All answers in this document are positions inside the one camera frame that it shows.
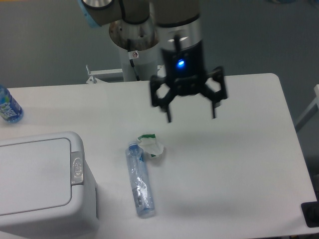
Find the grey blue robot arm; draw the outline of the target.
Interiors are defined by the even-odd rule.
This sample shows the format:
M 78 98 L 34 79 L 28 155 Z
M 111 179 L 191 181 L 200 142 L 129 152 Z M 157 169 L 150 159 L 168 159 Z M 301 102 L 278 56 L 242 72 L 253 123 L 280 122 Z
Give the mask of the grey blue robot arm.
M 170 115 L 176 96 L 201 94 L 212 108 L 227 99 L 222 67 L 207 72 L 197 0 L 80 0 L 91 27 L 109 26 L 123 79 L 149 81 L 153 107 Z

